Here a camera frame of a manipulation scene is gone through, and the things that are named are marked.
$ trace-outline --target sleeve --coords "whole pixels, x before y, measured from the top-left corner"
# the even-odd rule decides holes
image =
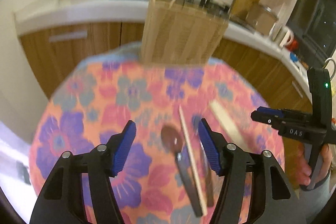
[[[305,214],[307,224],[310,224],[323,209],[330,198],[329,192],[330,170],[328,175],[316,184],[310,191],[300,189],[299,200]]]

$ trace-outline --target blue gripper pad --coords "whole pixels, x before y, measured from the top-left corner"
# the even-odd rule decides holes
[[[129,150],[131,149],[132,143],[135,139],[135,134],[137,132],[137,127],[135,122],[128,121],[124,130],[122,131],[122,140],[114,153],[112,173],[116,176],[124,168]]]
[[[221,164],[219,160],[219,151],[217,150],[208,129],[204,126],[202,120],[198,124],[198,135],[203,145],[205,155],[210,164],[212,170],[216,172],[217,175],[221,173]]]
[[[257,108],[257,111],[261,112],[261,113],[268,114],[268,115],[272,115],[272,116],[278,116],[279,118],[284,117],[284,114],[279,109],[272,109],[272,108],[260,106],[260,107]]]

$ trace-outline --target floral tablecloth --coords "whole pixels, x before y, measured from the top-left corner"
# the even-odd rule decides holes
[[[207,119],[213,131],[221,132],[230,141],[208,108],[213,99],[225,107],[252,151],[270,150],[284,168],[281,137],[250,118],[253,110],[266,103],[228,65],[179,69],[146,68],[138,62],[96,62],[67,78],[41,118],[29,161],[36,193],[62,152],[89,152],[120,133],[131,119],[136,123],[136,138],[123,171],[111,179],[125,223],[207,224],[214,208],[209,208],[208,215],[201,219],[194,216],[174,156],[163,148],[160,131],[165,123],[181,128],[177,111],[181,105],[196,161],[201,166],[199,139],[194,130],[201,117]],[[185,147],[182,153],[187,155]],[[200,176],[204,187],[204,176]],[[212,178],[217,200],[223,178],[214,172]],[[87,175],[83,175],[83,192],[88,221],[95,223]],[[251,177],[247,176],[240,223],[246,221],[250,194]]]

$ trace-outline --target white countertop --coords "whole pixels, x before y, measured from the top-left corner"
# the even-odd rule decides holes
[[[144,22],[147,7],[148,0],[43,0],[15,11],[14,15],[17,35],[21,36],[45,28],[85,22]],[[306,70],[298,63],[300,72],[290,60],[287,49],[280,49],[269,38],[257,32],[253,34],[233,22],[229,22],[224,37],[280,60],[311,101]]]

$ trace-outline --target brown spoon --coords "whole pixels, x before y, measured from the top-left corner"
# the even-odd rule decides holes
[[[196,217],[202,217],[202,209],[198,198],[197,190],[192,183],[188,169],[182,162],[183,142],[180,134],[173,126],[164,125],[161,129],[161,140],[163,146],[175,156],[175,163],[181,176],[185,191],[189,197],[191,206]]]

